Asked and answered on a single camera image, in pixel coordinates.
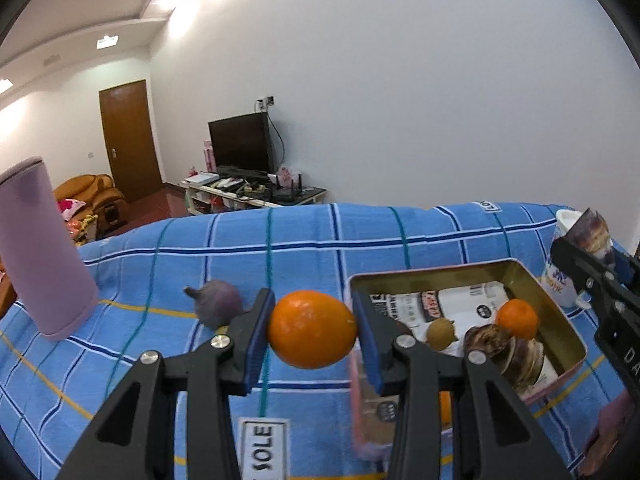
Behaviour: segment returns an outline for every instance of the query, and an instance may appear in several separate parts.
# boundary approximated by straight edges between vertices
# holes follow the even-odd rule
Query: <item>pink cushion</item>
[[[60,210],[60,214],[65,222],[69,222],[73,215],[80,211],[84,206],[86,206],[86,202],[74,200],[73,198],[66,198],[58,202],[58,209]]]

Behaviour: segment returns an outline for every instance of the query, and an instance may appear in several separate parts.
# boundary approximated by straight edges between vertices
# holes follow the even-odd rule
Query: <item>open tin box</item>
[[[489,282],[503,284],[510,299],[527,301],[540,318],[536,339],[544,345],[558,378],[544,388],[523,394],[522,400],[530,404],[564,385],[581,368],[587,349],[564,312],[518,260],[356,274],[350,278],[344,297],[351,301],[355,291],[369,295],[408,294]],[[379,397],[367,382],[359,347],[350,354],[350,379],[356,453],[363,460],[388,460],[396,426],[396,398]],[[443,431],[444,438],[450,434],[450,429]]]

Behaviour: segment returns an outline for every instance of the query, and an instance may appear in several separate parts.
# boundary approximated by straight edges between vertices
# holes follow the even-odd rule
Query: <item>television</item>
[[[273,172],[273,154],[266,112],[229,117],[209,123],[218,170]]]

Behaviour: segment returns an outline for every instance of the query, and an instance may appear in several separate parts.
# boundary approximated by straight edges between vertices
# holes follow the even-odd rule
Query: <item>pink cup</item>
[[[98,288],[60,216],[39,156],[0,174],[0,256],[42,335],[75,332],[98,303]]]

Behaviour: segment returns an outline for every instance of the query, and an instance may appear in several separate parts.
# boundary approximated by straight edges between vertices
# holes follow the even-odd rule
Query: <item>paper cup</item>
[[[559,209],[556,212],[554,240],[567,234],[580,216],[582,216],[582,213],[579,211]],[[551,254],[549,254],[546,259],[545,270],[540,278],[540,283],[559,306],[562,308],[571,308],[574,306],[575,300],[578,297],[574,282],[551,262]]]

